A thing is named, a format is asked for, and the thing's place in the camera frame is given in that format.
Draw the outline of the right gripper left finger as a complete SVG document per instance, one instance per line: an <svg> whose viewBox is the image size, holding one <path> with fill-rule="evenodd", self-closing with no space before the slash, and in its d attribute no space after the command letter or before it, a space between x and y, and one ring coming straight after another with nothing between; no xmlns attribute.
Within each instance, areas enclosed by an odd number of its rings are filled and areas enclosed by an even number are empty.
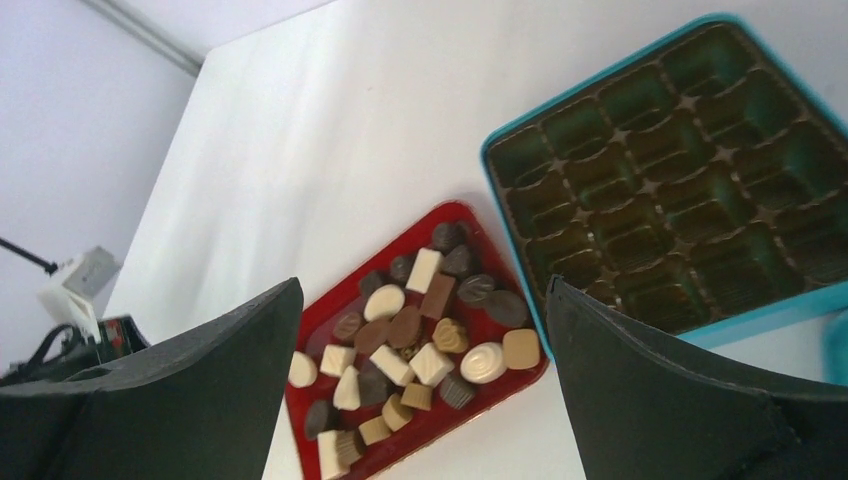
<svg viewBox="0 0 848 480"><path fill-rule="evenodd" d="M5 479L258 479L297 341L290 278L140 352L1 390Z"/></svg>

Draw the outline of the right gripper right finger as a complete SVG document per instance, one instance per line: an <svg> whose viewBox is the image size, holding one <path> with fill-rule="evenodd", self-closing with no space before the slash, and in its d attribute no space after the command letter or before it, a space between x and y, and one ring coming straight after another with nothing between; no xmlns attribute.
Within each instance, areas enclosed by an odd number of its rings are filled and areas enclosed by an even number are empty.
<svg viewBox="0 0 848 480"><path fill-rule="evenodd" d="M747 365L562 277L545 337L589 479L843 479L847 390Z"/></svg>

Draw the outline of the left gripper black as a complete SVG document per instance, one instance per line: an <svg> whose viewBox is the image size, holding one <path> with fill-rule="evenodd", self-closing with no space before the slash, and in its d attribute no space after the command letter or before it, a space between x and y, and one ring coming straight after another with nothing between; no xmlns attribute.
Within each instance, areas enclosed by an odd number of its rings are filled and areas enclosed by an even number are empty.
<svg viewBox="0 0 848 480"><path fill-rule="evenodd" d="M13 363L1 376L1 386L62 381L149 347L131 316L103 319L97 327L100 340L70 323L53 328L29 359Z"/></svg>

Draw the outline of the red chocolate tray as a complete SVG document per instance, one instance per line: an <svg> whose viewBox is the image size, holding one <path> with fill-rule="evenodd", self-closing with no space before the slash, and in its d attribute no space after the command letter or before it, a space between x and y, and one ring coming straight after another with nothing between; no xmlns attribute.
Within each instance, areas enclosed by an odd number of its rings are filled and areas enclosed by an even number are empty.
<svg viewBox="0 0 848 480"><path fill-rule="evenodd" d="M440 204L304 310L286 390L302 475L379 474L547 365L473 210Z"/></svg>

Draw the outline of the teal chocolate box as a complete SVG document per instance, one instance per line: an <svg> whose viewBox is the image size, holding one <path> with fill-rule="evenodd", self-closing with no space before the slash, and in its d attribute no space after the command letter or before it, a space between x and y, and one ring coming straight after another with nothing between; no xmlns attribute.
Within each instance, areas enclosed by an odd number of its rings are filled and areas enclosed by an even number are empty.
<svg viewBox="0 0 848 480"><path fill-rule="evenodd" d="M847 306L847 125L737 17L640 49L480 158L539 330L555 275L704 348Z"/></svg>

